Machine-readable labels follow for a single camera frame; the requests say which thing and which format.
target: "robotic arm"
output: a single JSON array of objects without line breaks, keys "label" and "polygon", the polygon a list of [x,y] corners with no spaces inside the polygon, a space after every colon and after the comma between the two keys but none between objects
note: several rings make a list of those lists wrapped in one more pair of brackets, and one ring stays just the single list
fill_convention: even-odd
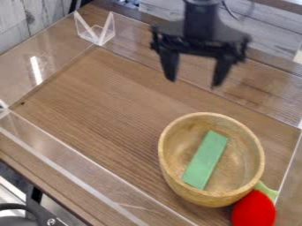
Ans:
[{"label": "robotic arm", "polygon": [[151,49],[161,57],[166,78],[177,81],[179,54],[217,59],[213,87],[221,86],[233,64],[245,62],[249,34],[225,25],[218,11],[224,0],[185,0],[182,21],[151,26]]}]

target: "black cable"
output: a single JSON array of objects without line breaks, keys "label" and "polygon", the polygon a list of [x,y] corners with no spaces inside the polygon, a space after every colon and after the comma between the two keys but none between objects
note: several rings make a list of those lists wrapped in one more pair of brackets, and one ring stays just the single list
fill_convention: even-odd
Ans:
[{"label": "black cable", "polygon": [[242,15],[242,17],[238,17],[238,16],[236,15],[236,13],[232,11],[232,9],[229,8],[228,0],[224,0],[222,5],[225,6],[226,11],[228,11],[229,14],[232,15],[232,17],[233,17],[236,20],[238,20],[238,21],[244,21],[248,17],[250,17],[250,15],[252,15],[252,13],[253,13],[253,11],[254,11],[254,9],[256,9],[256,6],[257,6],[254,0],[250,0],[250,3],[252,3],[252,5],[250,5],[250,7],[249,7],[249,9],[248,9],[248,12]]},{"label": "black cable", "polygon": [[0,204],[0,211],[14,210],[14,209],[23,209],[23,210],[28,211],[36,218],[38,226],[44,225],[42,216],[31,207],[22,205],[22,204],[16,204],[16,203],[2,203]]}]

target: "plastic stand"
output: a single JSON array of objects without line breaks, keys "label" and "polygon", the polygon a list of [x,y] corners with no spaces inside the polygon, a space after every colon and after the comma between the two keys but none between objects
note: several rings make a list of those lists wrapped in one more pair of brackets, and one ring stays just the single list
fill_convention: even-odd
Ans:
[{"label": "plastic stand", "polygon": [[79,36],[98,46],[103,46],[117,36],[115,17],[113,12],[109,14],[105,27],[101,27],[99,25],[90,26],[77,11],[75,25]]}]

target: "cable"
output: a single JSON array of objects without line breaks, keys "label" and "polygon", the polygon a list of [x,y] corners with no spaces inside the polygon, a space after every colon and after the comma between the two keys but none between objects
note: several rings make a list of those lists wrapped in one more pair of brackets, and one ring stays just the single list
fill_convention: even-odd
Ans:
[{"label": "cable", "polygon": [[229,8],[228,0],[224,0],[224,1],[222,1],[222,5],[225,6],[225,8],[226,8],[229,14],[230,14],[232,17],[233,17],[236,20],[238,20],[238,21],[245,21],[245,19],[246,19],[248,17],[250,17],[250,15],[252,15],[252,13],[253,13],[253,11],[254,11],[254,9],[256,9],[256,6],[257,6],[254,0],[250,0],[250,3],[252,3],[252,5],[250,5],[250,7],[249,7],[249,9],[248,9],[248,12],[242,15],[242,17],[238,17],[238,16],[236,15],[236,13],[232,11],[232,9]]}]

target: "white wall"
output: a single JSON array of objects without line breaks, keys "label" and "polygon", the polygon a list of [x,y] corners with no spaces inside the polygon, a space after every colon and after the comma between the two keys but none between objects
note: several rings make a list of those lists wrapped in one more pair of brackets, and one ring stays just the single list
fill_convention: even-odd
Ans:
[{"label": "white wall", "polygon": [[0,54],[63,18],[73,0],[0,0]]}]

